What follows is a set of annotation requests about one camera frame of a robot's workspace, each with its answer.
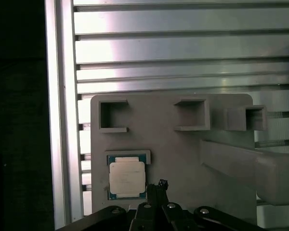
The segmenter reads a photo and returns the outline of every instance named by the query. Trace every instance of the bolt head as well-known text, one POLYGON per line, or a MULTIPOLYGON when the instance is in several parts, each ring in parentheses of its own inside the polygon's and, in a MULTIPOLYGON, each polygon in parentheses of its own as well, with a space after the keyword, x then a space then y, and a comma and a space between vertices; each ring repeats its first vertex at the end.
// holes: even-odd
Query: bolt head
POLYGON ((170 203, 170 204, 167 205, 167 207, 168 207, 168 208, 175 208, 175 204, 170 203))
POLYGON ((118 210, 117 208, 111 211, 113 214, 117 214, 120 213, 120 210, 118 210))
POLYGON ((208 211, 206 208, 202 208, 202 209, 200 210, 200 212, 201 212, 202 214, 208 214, 208 213, 209 213, 209 211, 208 211))

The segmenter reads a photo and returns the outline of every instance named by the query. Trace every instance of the rectangular cutout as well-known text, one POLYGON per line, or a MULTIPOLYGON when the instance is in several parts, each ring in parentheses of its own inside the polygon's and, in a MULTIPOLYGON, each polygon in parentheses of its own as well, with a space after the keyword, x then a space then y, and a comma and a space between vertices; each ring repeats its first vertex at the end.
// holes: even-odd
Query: rectangular cutout
POLYGON ((265 107, 248 107, 245 112, 247 130, 265 130, 266 113, 265 107))
POLYGON ((178 106, 180 125, 176 131, 210 130, 209 103, 206 99, 181 99, 178 106))
POLYGON ((117 116, 127 109, 126 100, 100 101, 99 102, 99 128, 100 132, 127 132, 125 121, 117 116))

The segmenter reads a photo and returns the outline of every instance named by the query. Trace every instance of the slotted aluminum panel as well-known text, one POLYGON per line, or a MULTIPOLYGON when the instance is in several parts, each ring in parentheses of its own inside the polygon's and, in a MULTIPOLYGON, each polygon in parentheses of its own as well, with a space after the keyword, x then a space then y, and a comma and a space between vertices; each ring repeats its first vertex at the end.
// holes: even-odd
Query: slotted aluminum panel
MULTIPOLYGON (((45 3, 56 228, 91 212, 97 93, 247 93, 269 112, 255 146, 289 153, 289 0, 45 3)), ((289 225, 274 209, 259 224, 289 225)))

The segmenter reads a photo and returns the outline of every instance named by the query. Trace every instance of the vertical metal post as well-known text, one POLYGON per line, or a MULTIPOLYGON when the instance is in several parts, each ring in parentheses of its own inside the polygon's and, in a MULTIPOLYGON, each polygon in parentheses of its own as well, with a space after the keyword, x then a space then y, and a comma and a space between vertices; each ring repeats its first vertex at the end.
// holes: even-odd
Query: vertical metal post
POLYGON ((83 217, 71 0, 45 0, 55 228, 83 217))
POLYGON ((66 106, 66 151, 68 157, 71 222, 83 218, 79 120, 75 57, 74 8, 72 0, 61 0, 63 76, 66 106))
POLYGON ((60 1, 45 0, 54 223, 70 223, 60 1))

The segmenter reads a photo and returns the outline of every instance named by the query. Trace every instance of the gray bracket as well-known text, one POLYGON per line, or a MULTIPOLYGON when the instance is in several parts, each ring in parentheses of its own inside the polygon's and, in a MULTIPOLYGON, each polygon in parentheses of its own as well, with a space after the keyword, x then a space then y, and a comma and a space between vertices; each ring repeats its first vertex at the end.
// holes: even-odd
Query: gray bracket
POLYGON ((255 189, 272 205, 289 205, 289 154, 200 142, 201 162, 255 189))

